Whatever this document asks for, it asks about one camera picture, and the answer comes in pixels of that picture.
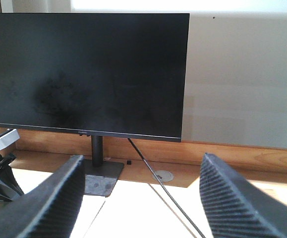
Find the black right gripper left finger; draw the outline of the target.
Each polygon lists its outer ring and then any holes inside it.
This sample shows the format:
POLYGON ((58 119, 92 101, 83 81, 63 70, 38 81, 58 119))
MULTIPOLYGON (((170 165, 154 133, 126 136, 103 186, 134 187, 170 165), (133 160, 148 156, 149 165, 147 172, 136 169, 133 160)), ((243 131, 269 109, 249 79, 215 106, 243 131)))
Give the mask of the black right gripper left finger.
POLYGON ((0 238, 68 238, 85 190, 82 155, 65 164, 29 193, 0 209, 0 238))

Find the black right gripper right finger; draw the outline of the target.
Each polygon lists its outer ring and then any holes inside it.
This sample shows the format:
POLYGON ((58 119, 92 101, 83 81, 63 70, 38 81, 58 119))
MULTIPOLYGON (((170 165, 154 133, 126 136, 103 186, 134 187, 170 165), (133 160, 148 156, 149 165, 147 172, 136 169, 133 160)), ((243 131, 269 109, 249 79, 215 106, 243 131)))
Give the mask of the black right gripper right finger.
POLYGON ((213 237, 287 238, 287 206, 214 154, 203 156, 199 191, 213 237))

